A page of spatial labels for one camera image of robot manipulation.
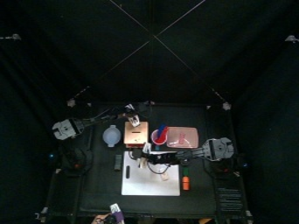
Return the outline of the person's hand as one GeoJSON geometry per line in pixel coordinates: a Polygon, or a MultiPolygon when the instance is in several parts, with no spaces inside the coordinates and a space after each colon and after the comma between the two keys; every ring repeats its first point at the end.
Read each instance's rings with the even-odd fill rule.
{"type": "Polygon", "coordinates": [[[115,224],[115,220],[113,218],[113,215],[109,214],[101,214],[95,217],[91,224],[115,224]]]}

